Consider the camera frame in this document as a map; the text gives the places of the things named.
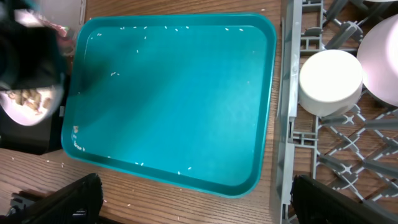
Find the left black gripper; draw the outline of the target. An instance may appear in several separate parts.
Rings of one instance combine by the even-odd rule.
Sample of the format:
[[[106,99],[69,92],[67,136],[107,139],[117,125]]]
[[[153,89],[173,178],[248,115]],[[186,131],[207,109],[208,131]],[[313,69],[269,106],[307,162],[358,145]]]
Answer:
[[[30,6],[25,1],[1,1],[1,90],[63,85],[67,68],[57,31],[17,22],[18,9]]]

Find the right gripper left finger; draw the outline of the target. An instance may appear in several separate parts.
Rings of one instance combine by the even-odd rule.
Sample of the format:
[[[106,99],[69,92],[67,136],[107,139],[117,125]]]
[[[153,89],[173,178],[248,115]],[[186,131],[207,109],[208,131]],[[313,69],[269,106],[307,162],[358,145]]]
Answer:
[[[91,173],[46,196],[13,193],[2,224],[96,223],[103,205],[98,174]]]

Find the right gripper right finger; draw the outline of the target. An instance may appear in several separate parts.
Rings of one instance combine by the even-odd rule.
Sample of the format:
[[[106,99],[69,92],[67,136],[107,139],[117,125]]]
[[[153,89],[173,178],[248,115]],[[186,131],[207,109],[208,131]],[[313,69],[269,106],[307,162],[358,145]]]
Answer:
[[[290,194],[300,224],[397,224],[307,175],[294,177]]]

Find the pink plate with peanuts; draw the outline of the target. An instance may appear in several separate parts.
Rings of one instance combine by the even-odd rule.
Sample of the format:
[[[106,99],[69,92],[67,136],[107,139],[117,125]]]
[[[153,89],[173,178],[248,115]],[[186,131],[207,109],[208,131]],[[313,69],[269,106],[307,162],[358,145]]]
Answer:
[[[1,108],[17,124],[34,126],[53,115],[65,90],[54,85],[45,88],[1,91]]]

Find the white cup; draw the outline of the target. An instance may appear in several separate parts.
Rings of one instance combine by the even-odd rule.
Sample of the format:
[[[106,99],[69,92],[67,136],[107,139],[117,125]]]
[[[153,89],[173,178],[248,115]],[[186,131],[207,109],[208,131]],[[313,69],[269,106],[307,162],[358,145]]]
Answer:
[[[298,101],[319,117],[348,112],[358,102],[364,71],[359,60],[342,50],[324,50],[309,57],[299,73]]]

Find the pink bowl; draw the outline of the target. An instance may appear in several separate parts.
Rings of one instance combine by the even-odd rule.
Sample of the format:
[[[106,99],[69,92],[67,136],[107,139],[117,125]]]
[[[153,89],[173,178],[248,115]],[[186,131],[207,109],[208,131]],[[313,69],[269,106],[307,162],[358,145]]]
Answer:
[[[375,25],[362,40],[357,59],[364,86],[375,97],[397,106],[397,16]]]

